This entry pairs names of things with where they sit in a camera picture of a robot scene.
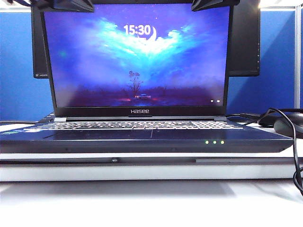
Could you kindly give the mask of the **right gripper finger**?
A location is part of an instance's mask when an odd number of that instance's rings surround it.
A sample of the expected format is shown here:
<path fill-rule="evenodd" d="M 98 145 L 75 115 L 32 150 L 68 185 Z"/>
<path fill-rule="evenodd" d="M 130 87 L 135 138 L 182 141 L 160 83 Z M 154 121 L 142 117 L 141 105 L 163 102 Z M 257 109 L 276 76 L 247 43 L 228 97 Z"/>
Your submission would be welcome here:
<path fill-rule="evenodd" d="M 226 7 L 226 6 L 235 6 L 240 3 L 240 0 L 211 0 L 211 5 L 205 9 L 213 9 L 219 7 Z"/>
<path fill-rule="evenodd" d="M 193 0 L 191 10 L 200 11 L 211 5 L 211 0 Z"/>

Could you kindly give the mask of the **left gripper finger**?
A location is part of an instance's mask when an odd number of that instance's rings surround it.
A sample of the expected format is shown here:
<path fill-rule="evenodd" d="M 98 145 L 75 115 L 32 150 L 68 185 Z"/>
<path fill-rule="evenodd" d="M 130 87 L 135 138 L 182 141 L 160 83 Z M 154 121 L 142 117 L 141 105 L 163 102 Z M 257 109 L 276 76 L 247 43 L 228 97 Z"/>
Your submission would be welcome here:
<path fill-rule="evenodd" d="M 94 5 L 90 0 L 54 0 L 53 8 L 76 12 L 94 12 Z"/>
<path fill-rule="evenodd" d="M 40 11 L 50 11 L 53 9 L 53 0 L 34 0 L 33 7 Z"/>

